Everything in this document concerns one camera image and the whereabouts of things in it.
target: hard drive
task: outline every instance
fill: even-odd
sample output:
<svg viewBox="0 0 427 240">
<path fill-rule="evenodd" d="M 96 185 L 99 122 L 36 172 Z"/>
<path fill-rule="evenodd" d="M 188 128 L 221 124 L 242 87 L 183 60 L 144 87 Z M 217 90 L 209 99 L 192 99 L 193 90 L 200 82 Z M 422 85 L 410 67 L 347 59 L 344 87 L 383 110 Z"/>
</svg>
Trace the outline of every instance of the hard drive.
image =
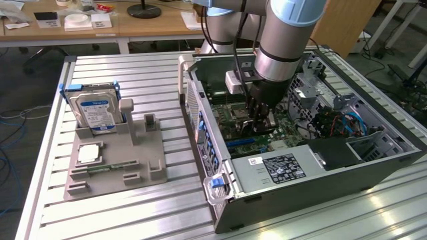
<svg viewBox="0 0 427 240">
<path fill-rule="evenodd" d="M 120 86 L 117 82 L 71 84 L 67 89 L 64 86 L 60 88 L 79 127 L 91 128 L 95 135 L 115 133 L 116 124 L 124 122 L 119 110 Z"/>
</svg>

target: motherboard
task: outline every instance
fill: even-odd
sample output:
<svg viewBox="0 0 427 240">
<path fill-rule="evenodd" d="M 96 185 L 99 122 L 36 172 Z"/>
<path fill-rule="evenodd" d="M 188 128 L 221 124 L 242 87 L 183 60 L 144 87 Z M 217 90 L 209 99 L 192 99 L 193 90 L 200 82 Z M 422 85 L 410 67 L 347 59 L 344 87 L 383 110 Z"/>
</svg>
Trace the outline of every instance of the motherboard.
<svg viewBox="0 0 427 240">
<path fill-rule="evenodd" d="M 232 158 L 292 148 L 308 138 L 308 136 L 302 136 L 284 109 L 276 109 L 274 114 L 275 127 L 268 133 L 248 134 L 244 133 L 244 127 L 251 124 L 252 120 L 248 117 L 244 102 L 219 104 L 211 107 Z"/>
</svg>

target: robotic arm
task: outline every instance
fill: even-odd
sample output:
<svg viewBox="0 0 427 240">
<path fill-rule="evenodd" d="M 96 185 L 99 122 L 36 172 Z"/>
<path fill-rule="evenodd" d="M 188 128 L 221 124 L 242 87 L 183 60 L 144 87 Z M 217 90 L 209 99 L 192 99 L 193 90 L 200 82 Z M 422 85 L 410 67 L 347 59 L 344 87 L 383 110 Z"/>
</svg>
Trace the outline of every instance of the robotic arm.
<svg viewBox="0 0 427 240">
<path fill-rule="evenodd" d="M 195 4 L 208 7 L 207 26 L 217 52 L 232 51 L 240 27 L 240 37 L 254 40 L 262 21 L 254 73 L 258 80 L 252 81 L 246 96 L 248 115 L 255 122 L 268 116 L 286 95 L 315 24 L 323 15 L 326 1 L 192 0 Z M 240 26 L 242 14 L 248 14 L 244 26 Z M 204 44 L 201 52 L 207 53 L 207 47 Z M 237 76 L 246 85 L 246 79 Z"/>
</svg>

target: black lamp base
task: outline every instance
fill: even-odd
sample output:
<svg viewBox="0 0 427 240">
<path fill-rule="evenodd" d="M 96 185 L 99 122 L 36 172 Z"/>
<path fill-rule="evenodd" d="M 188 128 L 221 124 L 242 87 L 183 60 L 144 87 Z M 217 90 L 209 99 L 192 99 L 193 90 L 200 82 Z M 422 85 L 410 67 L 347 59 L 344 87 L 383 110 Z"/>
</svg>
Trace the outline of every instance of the black lamp base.
<svg viewBox="0 0 427 240">
<path fill-rule="evenodd" d="M 127 8 L 127 13 L 139 19 L 153 19 L 161 15 L 161 9 L 148 4 L 145 4 L 145 9 L 143 9 L 143 5 L 136 4 Z"/>
</svg>

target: slotted aluminum surface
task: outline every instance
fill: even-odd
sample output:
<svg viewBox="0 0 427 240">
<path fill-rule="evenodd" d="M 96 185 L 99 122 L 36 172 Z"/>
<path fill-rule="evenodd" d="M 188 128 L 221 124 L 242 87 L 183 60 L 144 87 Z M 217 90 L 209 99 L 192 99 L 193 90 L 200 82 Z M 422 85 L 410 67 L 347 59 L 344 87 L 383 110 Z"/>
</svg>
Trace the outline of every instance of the slotted aluminum surface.
<svg viewBox="0 0 427 240">
<path fill-rule="evenodd" d="M 177 96 L 177 58 L 192 52 L 79 57 L 69 64 L 67 83 L 117 80 L 121 97 L 135 102 L 133 117 L 160 118 L 168 182 L 135 190 L 64 201 L 64 184 L 76 120 L 59 101 L 57 123 L 35 199 L 25 202 L 32 223 L 20 223 L 23 238 L 49 239 L 420 239 L 427 236 L 427 161 L 399 170 L 372 189 L 225 234 L 213 233 L 213 222 L 197 176 Z M 426 129 L 372 89 L 346 62 L 334 63 L 426 142 Z M 350 91 L 327 71 L 339 93 Z"/>
</svg>

